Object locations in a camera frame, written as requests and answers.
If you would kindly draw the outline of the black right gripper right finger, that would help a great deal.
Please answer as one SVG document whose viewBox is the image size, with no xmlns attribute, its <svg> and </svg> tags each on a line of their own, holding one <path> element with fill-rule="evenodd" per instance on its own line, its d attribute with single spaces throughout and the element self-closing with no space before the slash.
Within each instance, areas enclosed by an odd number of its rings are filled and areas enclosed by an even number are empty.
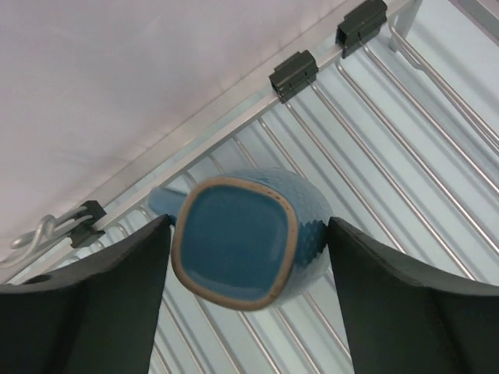
<svg viewBox="0 0 499 374">
<path fill-rule="evenodd" d="M 496 373 L 498 288 L 429 266 L 329 220 L 334 282 L 357 373 Z"/>
</svg>

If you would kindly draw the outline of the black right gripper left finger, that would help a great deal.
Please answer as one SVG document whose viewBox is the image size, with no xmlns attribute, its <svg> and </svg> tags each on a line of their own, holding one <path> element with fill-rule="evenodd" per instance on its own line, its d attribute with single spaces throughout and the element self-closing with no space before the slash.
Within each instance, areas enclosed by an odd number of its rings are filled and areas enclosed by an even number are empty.
<svg viewBox="0 0 499 374">
<path fill-rule="evenodd" d="M 148 372 L 170 227 L 158 217 L 77 262 L 2 285 L 2 372 Z"/>
</svg>

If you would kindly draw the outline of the blue patterned mug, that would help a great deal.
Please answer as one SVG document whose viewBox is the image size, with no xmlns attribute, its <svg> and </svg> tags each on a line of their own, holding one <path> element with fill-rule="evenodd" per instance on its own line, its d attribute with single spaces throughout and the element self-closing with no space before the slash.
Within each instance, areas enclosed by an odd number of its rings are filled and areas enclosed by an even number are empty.
<svg viewBox="0 0 499 374">
<path fill-rule="evenodd" d="M 324 194 L 279 168 L 227 172 L 190 192 L 156 187 L 147 198 L 174 222 L 172 269 L 195 295 L 239 311 L 281 304 L 330 265 Z"/>
</svg>

